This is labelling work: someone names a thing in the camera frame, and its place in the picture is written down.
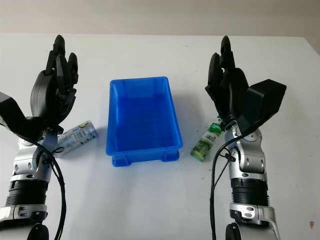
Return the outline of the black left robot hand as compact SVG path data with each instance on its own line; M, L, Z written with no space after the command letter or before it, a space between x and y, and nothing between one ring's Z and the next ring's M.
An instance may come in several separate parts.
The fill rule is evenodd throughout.
M78 59L70 53L65 57L65 40L56 36L53 49L49 52L45 70L41 71L34 83L30 96L30 107L34 117L42 119L45 129L61 135L64 129L60 123L73 108L78 83Z

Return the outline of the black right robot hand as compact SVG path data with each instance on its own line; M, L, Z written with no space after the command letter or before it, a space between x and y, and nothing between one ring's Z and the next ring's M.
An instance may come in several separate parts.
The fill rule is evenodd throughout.
M223 129L242 114L248 88L244 72L235 65L230 39L225 35L221 41L220 54L214 53L210 59L205 87L222 120Z

